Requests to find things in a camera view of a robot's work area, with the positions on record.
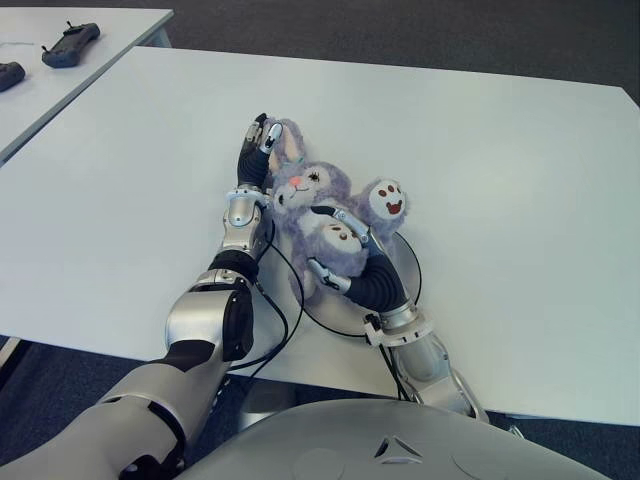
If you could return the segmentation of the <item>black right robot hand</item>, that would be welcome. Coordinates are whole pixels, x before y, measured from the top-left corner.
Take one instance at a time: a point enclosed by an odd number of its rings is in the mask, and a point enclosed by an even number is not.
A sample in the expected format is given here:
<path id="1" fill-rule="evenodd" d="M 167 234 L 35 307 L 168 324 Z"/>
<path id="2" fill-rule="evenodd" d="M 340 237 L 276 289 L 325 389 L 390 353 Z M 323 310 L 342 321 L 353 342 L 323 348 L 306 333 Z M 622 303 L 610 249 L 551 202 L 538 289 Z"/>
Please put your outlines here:
<path id="1" fill-rule="evenodd" d="M 371 225 L 344 208 L 314 205 L 311 211 L 341 222 L 356 234 L 361 246 L 367 250 L 366 264 L 359 276 L 338 275 L 315 257 L 308 258 L 309 269 L 324 286 L 379 314 L 391 312 L 409 302 L 409 294 Z"/>

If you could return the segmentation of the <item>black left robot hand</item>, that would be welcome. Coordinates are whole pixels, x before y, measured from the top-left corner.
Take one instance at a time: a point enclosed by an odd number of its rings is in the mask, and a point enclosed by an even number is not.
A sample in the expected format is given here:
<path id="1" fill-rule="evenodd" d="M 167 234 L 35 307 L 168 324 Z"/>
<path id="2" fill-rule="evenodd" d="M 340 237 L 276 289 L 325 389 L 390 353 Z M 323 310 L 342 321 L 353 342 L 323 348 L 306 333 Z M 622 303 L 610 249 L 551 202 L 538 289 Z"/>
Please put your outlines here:
<path id="1" fill-rule="evenodd" d="M 239 186 L 263 189 L 269 172 L 269 158 L 283 132 L 280 122 L 259 114 L 249 125 L 237 163 Z"/>

